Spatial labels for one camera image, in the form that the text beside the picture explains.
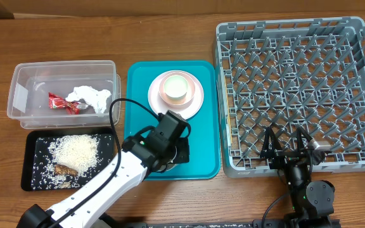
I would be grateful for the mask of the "white rice pile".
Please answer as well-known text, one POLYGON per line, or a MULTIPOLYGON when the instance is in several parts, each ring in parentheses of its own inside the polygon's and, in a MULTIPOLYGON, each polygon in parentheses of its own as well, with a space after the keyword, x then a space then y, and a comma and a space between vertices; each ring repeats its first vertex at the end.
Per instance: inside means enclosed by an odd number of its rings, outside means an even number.
POLYGON ((53 161, 84 173, 98 162, 97 145, 88 135, 62 137, 53 145, 53 161))

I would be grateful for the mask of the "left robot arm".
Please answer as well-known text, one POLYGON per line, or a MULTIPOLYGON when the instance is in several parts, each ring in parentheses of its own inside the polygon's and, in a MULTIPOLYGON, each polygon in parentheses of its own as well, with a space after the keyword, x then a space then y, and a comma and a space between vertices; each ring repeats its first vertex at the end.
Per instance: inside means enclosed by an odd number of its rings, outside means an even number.
POLYGON ((152 172, 187 152, 190 130, 182 116, 167 111, 158 116, 156 127, 147 126, 122 144, 110 164, 65 200, 43 210, 31 206, 19 227, 92 227, 123 194, 138 186, 152 172))

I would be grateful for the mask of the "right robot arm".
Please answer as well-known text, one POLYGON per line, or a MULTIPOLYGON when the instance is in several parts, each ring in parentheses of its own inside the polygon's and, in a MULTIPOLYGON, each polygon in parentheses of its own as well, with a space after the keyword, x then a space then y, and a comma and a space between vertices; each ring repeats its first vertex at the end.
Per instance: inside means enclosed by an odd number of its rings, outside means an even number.
POLYGON ((273 201, 260 222, 261 227, 340 227, 331 220, 334 213, 335 187, 327 180, 312 180, 312 169, 330 153, 330 143, 317 141, 307 131, 296 129, 297 148, 287 151, 281 147, 271 127, 265 129, 260 157, 268 161, 269 168, 282 172, 288 192, 273 201), (281 220, 268 220, 267 214, 281 200, 289 196, 293 212, 281 220))

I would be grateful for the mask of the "pink bowl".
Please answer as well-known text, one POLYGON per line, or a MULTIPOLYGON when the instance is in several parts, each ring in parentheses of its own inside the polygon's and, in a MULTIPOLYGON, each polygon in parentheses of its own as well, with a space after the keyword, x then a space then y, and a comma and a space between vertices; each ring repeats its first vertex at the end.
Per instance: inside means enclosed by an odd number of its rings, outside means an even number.
POLYGON ((160 94, 160 97, 163 99, 163 101, 165 101, 168 105, 182 107, 182 106, 188 104, 194 98, 195 90, 196 90, 195 83, 194 83, 192 76, 190 76, 186 72, 176 71, 176 72, 166 73, 165 76, 161 79, 160 87, 159 87, 159 94, 160 94), (183 97, 182 99, 170 99, 169 97, 167 97, 167 95, 164 92, 164 89, 163 89, 164 81, 167 77, 169 77, 171 75, 183 76, 188 81, 188 91, 187 91, 185 97, 183 97))

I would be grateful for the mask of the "red snack wrapper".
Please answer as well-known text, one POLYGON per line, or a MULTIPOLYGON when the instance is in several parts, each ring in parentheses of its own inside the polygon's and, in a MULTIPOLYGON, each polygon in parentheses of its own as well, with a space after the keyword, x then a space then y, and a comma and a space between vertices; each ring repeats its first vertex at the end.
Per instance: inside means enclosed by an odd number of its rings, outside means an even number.
POLYGON ((78 115, 81 110, 89 108, 88 104, 80 103, 78 101, 66 101, 64 98, 59 97, 53 93, 48 94, 49 107, 51 109, 64 109, 70 115, 78 115))

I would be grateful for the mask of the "white paper cup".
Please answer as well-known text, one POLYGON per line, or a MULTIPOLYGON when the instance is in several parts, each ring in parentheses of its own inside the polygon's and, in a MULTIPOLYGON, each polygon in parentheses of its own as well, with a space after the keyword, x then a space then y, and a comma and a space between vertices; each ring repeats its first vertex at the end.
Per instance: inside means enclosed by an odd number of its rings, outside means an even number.
POLYGON ((171 75, 165 79, 163 89, 170 99, 182 99, 188 91, 188 81, 183 76, 171 75))

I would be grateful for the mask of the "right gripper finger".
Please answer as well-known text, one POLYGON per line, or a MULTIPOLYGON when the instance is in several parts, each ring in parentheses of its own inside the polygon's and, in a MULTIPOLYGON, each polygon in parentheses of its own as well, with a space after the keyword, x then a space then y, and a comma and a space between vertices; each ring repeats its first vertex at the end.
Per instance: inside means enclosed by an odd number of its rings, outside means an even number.
POLYGON ((297 149, 304 149, 304 141, 305 139, 308 143, 312 140, 312 137, 303 127, 297 127, 296 129, 296 138, 297 138, 297 149))
POLYGON ((262 152, 282 150, 282 147, 271 127, 265 128, 262 152))

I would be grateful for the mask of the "brown food piece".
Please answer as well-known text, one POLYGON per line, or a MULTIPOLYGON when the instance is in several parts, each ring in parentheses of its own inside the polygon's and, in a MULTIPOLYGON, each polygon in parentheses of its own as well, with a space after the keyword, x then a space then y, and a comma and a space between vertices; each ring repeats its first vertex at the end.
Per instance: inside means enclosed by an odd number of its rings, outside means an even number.
POLYGON ((56 175, 70 175, 73 177, 78 176, 78 172, 76 170, 60 164, 54 166, 54 172, 56 175))

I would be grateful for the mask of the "grey small bowl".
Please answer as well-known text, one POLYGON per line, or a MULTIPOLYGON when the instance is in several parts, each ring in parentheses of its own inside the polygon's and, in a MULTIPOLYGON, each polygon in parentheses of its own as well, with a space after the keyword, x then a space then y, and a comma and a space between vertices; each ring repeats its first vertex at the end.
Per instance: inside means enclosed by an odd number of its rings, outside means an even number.
POLYGON ((168 170, 173 169, 173 168, 174 168, 175 166, 177 166, 178 164, 180 164, 180 161, 179 161, 179 160, 174 159, 174 160, 172 160, 172 161, 170 161, 170 162, 168 162, 168 163, 166 163, 166 164, 162 165, 162 166, 160 167, 160 169, 156 171, 156 173, 164 173, 164 172, 166 172, 166 171, 168 171, 168 170))

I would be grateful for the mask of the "white napkin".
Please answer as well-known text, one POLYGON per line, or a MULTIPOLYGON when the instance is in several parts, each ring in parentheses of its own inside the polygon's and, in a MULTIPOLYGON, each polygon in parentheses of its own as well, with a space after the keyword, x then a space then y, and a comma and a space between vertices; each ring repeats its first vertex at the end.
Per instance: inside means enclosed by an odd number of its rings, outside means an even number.
POLYGON ((107 89, 98 91, 91 86, 82 85, 74 87, 65 100, 68 102, 76 102, 81 99, 85 101, 85 104, 92 106, 95 113, 104 113, 107 107, 107 99, 111 96, 111 92, 107 89))

